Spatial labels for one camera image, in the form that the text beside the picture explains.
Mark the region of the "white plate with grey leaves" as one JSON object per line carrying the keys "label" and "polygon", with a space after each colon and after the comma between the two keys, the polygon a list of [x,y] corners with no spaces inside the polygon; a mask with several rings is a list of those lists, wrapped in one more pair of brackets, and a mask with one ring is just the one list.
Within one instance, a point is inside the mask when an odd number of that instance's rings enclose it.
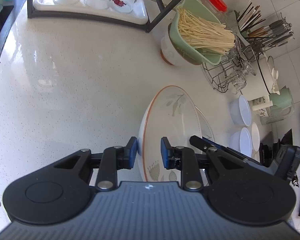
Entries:
{"label": "white plate with grey leaves", "polygon": [[214,141],[215,137],[214,137],[212,128],[211,128],[207,118],[205,117],[203,112],[197,106],[196,106],[196,111],[197,111],[199,122],[200,122],[202,137],[209,139],[211,141]]}

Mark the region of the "white bowl with leaf pattern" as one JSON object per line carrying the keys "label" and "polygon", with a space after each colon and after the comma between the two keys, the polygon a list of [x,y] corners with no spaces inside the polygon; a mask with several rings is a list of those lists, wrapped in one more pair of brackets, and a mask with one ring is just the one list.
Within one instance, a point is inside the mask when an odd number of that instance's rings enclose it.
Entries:
{"label": "white bowl with leaf pattern", "polygon": [[182,88],[174,85],[161,89],[147,107],[138,135],[138,166],[143,181],[181,181],[181,172],[164,168],[161,138],[172,146],[193,148],[191,136],[202,136],[196,107]]}

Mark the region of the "clear plastic bowl near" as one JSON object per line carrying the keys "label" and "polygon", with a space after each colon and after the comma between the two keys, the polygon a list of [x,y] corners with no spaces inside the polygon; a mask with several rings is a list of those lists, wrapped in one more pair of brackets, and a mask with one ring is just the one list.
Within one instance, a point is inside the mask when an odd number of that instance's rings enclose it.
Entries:
{"label": "clear plastic bowl near", "polygon": [[243,127],[240,131],[235,132],[229,141],[229,147],[248,157],[252,154],[252,140],[249,130]]}

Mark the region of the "clear plastic bowl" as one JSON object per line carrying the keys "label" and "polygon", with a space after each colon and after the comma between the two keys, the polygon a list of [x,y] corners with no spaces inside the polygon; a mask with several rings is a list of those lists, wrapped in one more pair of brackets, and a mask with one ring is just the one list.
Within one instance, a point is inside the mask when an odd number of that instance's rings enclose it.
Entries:
{"label": "clear plastic bowl", "polygon": [[235,132],[229,141],[229,147],[248,157],[252,154],[252,140],[249,130],[243,127],[240,131]]}
{"label": "clear plastic bowl", "polygon": [[238,126],[249,127],[252,116],[248,101],[243,95],[240,95],[230,103],[230,115],[234,124]]}

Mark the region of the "small white ceramic bowl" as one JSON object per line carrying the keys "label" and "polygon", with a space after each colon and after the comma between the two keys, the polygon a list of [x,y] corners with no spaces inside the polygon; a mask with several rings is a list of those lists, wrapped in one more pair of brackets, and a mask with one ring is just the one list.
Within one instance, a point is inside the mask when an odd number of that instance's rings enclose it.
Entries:
{"label": "small white ceramic bowl", "polygon": [[253,151],[257,152],[260,148],[260,133],[255,122],[251,125],[251,143]]}

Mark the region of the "clear plastic bowl far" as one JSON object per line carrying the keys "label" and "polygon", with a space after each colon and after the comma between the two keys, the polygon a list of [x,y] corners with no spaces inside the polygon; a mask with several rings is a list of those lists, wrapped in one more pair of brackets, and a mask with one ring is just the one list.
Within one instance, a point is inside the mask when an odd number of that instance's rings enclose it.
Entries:
{"label": "clear plastic bowl far", "polygon": [[234,124],[238,126],[249,127],[252,116],[248,101],[243,95],[240,95],[230,103],[230,115]]}

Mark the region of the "green glass pitcher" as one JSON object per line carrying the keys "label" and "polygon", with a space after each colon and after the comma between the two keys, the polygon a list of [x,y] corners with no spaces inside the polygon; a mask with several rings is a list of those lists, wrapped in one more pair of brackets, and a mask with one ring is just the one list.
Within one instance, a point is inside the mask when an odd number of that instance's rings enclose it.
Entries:
{"label": "green glass pitcher", "polygon": [[282,121],[294,113],[292,94],[286,86],[280,89],[279,94],[270,94],[269,99],[273,105],[266,108],[268,116],[260,117],[262,125]]}

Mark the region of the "floral ceramic mug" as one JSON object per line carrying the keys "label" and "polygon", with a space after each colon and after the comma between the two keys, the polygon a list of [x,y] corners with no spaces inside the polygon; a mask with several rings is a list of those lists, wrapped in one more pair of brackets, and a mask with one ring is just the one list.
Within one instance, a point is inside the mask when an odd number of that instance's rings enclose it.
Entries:
{"label": "floral ceramic mug", "polygon": [[253,100],[252,110],[261,117],[268,117],[270,113],[270,107],[272,106],[272,101],[270,101],[268,98],[261,97]]}

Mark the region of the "white electric cooking pot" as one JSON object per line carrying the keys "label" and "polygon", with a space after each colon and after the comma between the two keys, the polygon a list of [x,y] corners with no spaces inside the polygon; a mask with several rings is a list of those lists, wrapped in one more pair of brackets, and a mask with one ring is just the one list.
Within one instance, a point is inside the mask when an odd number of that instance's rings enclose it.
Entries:
{"label": "white electric cooking pot", "polygon": [[272,56],[264,56],[257,61],[257,65],[269,94],[280,95],[279,85],[279,71],[275,69],[274,58]]}

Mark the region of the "white bowl with brown base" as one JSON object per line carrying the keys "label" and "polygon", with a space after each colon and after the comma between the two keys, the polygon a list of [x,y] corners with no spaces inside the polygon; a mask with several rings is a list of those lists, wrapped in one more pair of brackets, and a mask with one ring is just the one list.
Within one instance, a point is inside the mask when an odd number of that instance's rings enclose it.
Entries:
{"label": "white bowl with brown base", "polygon": [[176,67],[194,67],[201,66],[200,62],[194,61],[183,51],[177,48],[177,46],[172,42],[169,31],[171,24],[168,25],[168,28],[164,32],[163,37],[161,38],[161,49],[160,55],[162,59],[170,65]]}

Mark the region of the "bundle of dry noodles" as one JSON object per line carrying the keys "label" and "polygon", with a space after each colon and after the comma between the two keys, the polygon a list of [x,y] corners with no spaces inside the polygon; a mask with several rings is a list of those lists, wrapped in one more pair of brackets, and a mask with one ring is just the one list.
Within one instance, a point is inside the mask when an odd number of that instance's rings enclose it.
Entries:
{"label": "bundle of dry noodles", "polygon": [[184,41],[196,50],[225,55],[235,46],[235,36],[221,23],[207,21],[180,8],[178,30]]}

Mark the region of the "chopstick holder with chopsticks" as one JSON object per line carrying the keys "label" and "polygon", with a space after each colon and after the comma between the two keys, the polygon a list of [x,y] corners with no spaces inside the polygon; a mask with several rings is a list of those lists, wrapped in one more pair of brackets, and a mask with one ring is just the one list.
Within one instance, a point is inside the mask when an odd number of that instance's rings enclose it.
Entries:
{"label": "chopstick holder with chopsticks", "polygon": [[260,5],[254,5],[250,0],[242,11],[234,11],[238,31],[244,37],[248,37],[251,29],[265,21],[262,18]]}

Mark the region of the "red lid plastic jar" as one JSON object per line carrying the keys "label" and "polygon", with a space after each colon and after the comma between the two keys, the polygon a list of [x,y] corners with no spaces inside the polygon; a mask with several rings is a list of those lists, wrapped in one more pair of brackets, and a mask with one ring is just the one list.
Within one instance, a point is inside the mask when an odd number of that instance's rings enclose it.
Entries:
{"label": "red lid plastic jar", "polygon": [[225,22],[228,6],[223,0],[204,0],[204,2],[221,22]]}

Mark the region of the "black dish rack shelf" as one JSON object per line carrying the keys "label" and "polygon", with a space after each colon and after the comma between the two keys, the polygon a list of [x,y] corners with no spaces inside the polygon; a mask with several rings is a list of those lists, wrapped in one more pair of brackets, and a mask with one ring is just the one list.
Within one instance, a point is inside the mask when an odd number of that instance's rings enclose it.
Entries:
{"label": "black dish rack shelf", "polygon": [[144,25],[138,25],[135,23],[121,21],[113,18],[107,18],[103,16],[78,14],[74,12],[39,11],[34,8],[33,0],[27,0],[27,16],[28,18],[56,17],[56,18],[71,18],[71,19],[78,19],[78,20],[91,20],[91,21],[98,21],[104,23],[113,23],[113,24],[125,25],[135,29],[141,29],[149,33],[182,0],[143,0],[143,1],[148,15],[148,22]]}

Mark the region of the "green colander basket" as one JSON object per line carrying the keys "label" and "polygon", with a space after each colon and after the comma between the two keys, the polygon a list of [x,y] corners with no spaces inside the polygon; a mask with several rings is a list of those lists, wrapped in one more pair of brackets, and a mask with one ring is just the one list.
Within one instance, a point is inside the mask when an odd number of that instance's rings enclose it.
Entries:
{"label": "green colander basket", "polygon": [[176,6],[171,41],[197,62],[213,66],[235,46],[235,36],[200,0],[183,0]]}

